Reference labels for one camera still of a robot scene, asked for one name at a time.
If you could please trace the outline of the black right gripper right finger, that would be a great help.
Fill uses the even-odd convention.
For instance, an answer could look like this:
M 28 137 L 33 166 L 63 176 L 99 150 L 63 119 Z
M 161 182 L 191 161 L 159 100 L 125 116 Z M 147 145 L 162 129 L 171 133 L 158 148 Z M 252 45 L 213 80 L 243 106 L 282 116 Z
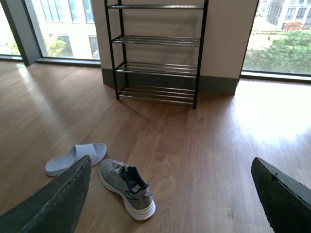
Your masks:
M 251 174 L 267 220 L 276 233 L 311 231 L 311 190 L 261 158 Z

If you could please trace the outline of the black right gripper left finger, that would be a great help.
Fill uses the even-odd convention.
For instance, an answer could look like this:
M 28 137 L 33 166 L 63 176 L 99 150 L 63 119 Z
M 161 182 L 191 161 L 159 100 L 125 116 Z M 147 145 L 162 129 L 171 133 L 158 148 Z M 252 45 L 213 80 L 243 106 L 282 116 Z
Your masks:
M 91 174 L 84 156 L 0 217 L 2 233 L 72 233 L 80 219 Z

